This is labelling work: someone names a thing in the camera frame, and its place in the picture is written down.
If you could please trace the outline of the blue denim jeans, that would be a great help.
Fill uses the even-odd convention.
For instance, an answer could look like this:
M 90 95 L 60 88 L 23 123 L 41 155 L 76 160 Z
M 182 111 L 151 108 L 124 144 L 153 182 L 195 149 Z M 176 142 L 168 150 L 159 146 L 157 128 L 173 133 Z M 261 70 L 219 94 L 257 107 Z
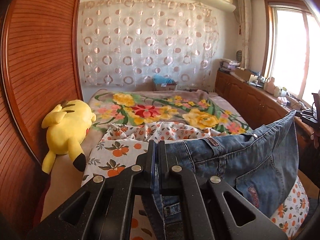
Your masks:
M 295 113 L 237 135 L 166 144 L 176 165 L 195 176 L 218 176 L 270 218 L 289 195 L 298 173 Z

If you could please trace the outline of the pink bottle on cabinet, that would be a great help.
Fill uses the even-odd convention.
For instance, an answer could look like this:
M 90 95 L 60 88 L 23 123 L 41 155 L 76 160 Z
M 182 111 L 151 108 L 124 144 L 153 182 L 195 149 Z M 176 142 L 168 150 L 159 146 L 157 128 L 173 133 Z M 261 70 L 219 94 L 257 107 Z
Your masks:
M 275 89 L 274 81 L 275 81 L 274 77 L 269 77 L 265 81 L 264 90 L 266 92 L 268 92 L 269 94 L 273 94 L 274 93 L 274 89 Z

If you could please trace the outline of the long wooden sideboard cabinet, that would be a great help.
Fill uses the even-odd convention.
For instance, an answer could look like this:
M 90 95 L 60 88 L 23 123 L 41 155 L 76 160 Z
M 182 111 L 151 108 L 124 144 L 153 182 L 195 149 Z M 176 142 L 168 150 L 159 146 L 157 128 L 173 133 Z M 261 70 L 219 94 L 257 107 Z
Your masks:
M 270 124 L 290 111 L 264 90 L 241 82 L 222 71 L 217 71 L 215 92 L 226 99 L 251 128 Z

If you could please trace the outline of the orange print bed sheet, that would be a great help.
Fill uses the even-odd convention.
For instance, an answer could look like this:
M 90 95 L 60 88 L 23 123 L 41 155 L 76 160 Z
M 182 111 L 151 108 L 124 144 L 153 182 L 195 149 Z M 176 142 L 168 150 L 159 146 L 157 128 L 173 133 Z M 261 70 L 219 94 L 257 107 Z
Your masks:
M 213 129 L 202 131 L 175 122 L 156 122 L 140 127 L 111 124 L 103 133 L 94 136 L 82 181 L 86 183 L 96 175 L 106 178 L 117 176 L 148 150 L 151 140 L 169 144 L 217 136 L 221 135 Z M 288 237 L 292 237 L 307 218 L 309 206 L 308 197 L 297 174 L 289 195 L 269 219 Z

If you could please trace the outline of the cardboard box on cabinet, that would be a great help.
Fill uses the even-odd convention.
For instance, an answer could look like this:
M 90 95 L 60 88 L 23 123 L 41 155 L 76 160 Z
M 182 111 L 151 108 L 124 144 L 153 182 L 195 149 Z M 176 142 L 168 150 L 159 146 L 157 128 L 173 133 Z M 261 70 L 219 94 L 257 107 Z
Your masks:
M 250 70 L 242 69 L 242 68 L 236 68 L 235 74 L 236 74 L 236 76 L 243 79 L 245 82 L 252 81 L 256 77 L 256 75 L 254 73 L 252 73 Z

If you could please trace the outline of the yellow Pikachu plush toy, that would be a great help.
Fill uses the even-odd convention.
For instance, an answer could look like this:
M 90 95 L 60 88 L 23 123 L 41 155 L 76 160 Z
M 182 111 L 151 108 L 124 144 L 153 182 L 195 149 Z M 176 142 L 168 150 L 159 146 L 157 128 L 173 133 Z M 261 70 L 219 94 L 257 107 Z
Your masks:
M 69 155 L 73 166 L 80 172 L 86 167 L 86 156 L 81 148 L 96 115 L 89 105 L 81 100 L 58 104 L 43 119 L 41 127 L 47 130 L 46 141 L 49 148 L 42 171 L 49 174 L 57 155 Z

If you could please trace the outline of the stack of books papers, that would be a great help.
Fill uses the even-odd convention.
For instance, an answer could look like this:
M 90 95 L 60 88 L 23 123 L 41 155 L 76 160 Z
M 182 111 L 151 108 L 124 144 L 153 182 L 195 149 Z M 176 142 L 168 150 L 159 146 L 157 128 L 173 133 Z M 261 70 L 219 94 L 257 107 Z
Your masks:
M 233 71 L 236 67 L 240 67 L 241 62 L 233 61 L 230 59 L 220 59 L 220 68 L 225 69 L 227 71 Z

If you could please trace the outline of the floral pink blanket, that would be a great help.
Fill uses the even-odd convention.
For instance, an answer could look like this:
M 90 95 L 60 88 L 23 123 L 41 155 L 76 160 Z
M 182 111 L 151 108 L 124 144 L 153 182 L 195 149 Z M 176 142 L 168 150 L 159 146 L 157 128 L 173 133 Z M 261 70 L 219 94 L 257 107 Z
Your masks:
M 96 114 L 93 124 L 142 126 L 156 122 L 177 122 L 195 128 L 212 128 L 226 134 L 251 131 L 249 124 L 231 104 L 216 93 L 202 90 L 113 92 L 97 91 L 89 100 Z

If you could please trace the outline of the beige window curtain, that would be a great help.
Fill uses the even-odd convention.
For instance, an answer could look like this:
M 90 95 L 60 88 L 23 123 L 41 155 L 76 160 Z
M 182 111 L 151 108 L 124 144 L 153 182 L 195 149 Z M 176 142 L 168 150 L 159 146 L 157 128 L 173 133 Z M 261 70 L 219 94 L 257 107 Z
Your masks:
M 242 38 L 242 68 L 250 68 L 250 48 L 252 27 L 252 6 L 251 0 L 238 0 L 238 9 L 240 17 L 240 30 Z

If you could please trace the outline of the box with teal cloth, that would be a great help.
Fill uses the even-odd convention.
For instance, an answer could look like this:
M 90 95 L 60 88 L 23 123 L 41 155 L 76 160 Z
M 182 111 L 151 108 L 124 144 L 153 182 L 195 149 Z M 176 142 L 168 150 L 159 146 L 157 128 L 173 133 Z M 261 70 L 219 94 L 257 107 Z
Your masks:
M 177 82 L 170 78 L 164 77 L 161 75 L 155 75 L 152 78 L 153 90 L 155 91 L 167 91 L 167 90 L 176 90 Z

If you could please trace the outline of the circle pattern sheer curtain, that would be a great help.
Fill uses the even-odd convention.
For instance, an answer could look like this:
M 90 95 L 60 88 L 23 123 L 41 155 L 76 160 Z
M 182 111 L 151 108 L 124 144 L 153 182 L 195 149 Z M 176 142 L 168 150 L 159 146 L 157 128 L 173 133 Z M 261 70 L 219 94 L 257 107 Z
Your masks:
M 87 86 L 142 87 L 159 76 L 207 87 L 218 42 L 216 17 L 201 3 L 96 0 L 79 6 L 78 60 Z

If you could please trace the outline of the wooden slatted wardrobe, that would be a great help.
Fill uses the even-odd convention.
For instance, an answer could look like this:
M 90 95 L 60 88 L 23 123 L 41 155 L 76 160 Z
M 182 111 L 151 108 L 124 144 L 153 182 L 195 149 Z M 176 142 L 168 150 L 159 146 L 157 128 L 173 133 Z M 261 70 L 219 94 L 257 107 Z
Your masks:
M 82 98 L 76 62 L 80 0 L 1 0 L 1 216 L 24 238 L 48 176 L 44 116 Z

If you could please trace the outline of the window with wooden frame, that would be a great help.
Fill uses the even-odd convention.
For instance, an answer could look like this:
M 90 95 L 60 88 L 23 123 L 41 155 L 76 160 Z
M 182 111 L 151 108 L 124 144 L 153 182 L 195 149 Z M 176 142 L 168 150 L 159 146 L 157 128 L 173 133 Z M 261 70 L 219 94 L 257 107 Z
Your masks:
M 301 1 L 265 0 L 264 75 L 279 89 L 311 105 L 319 91 L 319 23 Z

